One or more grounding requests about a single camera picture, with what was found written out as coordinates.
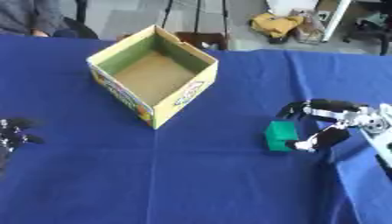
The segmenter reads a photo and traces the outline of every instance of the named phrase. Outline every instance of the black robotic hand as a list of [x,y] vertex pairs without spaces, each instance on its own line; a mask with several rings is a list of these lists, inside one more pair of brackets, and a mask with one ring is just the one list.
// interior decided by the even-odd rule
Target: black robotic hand
[[11,153],[22,144],[43,144],[44,140],[38,136],[23,134],[33,126],[32,121],[24,118],[0,120],[0,171],[5,168]]
[[313,110],[323,110],[328,111],[330,114],[332,113],[343,113],[345,111],[349,112],[358,112],[360,111],[360,107],[366,107],[365,104],[357,104],[349,101],[330,101],[326,99],[312,99],[309,101],[296,101],[289,103],[284,106],[279,113],[277,113],[277,117],[291,119],[294,116],[297,116],[298,120],[301,120],[305,116],[311,116],[312,118],[323,121],[336,123],[337,119],[330,116],[322,116],[318,114],[313,114]]
[[309,101],[296,101],[284,106],[276,115],[279,118],[291,119],[297,116],[301,120],[309,116],[315,120],[334,123],[310,136],[306,141],[287,141],[286,146],[293,150],[314,152],[322,148],[329,148],[339,144],[350,137],[347,130],[354,122],[349,114],[356,114],[365,104],[356,104],[349,101],[330,101],[326,99],[313,99]]

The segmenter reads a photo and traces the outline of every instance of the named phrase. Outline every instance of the white table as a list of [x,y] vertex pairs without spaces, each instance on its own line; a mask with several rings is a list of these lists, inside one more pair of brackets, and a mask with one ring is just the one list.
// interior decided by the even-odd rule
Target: white table
[[323,37],[323,42],[326,42],[331,38],[331,36],[333,35],[333,33],[336,30],[336,27],[338,27],[341,19],[345,15],[345,13],[348,9],[348,6],[350,6],[350,3],[352,1],[353,0],[340,0],[340,3],[338,5],[338,9],[335,11],[335,13],[333,14],[333,17],[331,19],[331,22],[329,22],[328,26],[326,27],[325,35]]

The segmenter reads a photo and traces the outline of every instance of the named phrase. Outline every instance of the floor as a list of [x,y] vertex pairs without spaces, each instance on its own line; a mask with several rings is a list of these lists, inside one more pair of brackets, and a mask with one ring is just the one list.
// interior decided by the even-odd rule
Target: floor
[[[168,0],[90,0],[86,24],[101,39],[113,40],[124,33],[133,33],[152,24],[161,25]],[[174,0],[173,9],[165,29],[192,31],[196,0]],[[341,41],[342,31],[337,30],[328,43],[320,45],[300,44],[291,39],[284,45],[270,45],[267,39],[251,31],[246,23],[254,15],[268,8],[263,0],[227,0],[229,11],[230,50],[286,49],[333,53],[371,53],[380,51],[376,40],[354,40],[350,44]],[[74,17],[73,0],[61,0],[63,13]],[[221,1],[203,0],[200,16],[201,32],[223,32]]]

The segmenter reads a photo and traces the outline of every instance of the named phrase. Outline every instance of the cardboard box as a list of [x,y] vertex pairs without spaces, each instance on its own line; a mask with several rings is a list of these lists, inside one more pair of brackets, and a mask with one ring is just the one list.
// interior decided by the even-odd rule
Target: cardboard box
[[87,59],[93,76],[157,129],[214,83],[218,61],[153,25]]

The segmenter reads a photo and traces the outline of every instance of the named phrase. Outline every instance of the yellow bag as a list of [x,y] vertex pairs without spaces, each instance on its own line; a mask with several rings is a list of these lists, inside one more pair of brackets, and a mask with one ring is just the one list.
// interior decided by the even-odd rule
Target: yellow bag
[[251,20],[250,26],[258,32],[264,32],[272,38],[281,38],[289,31],[301,25],[303,17],[276,17],[270,13],[264,13]]

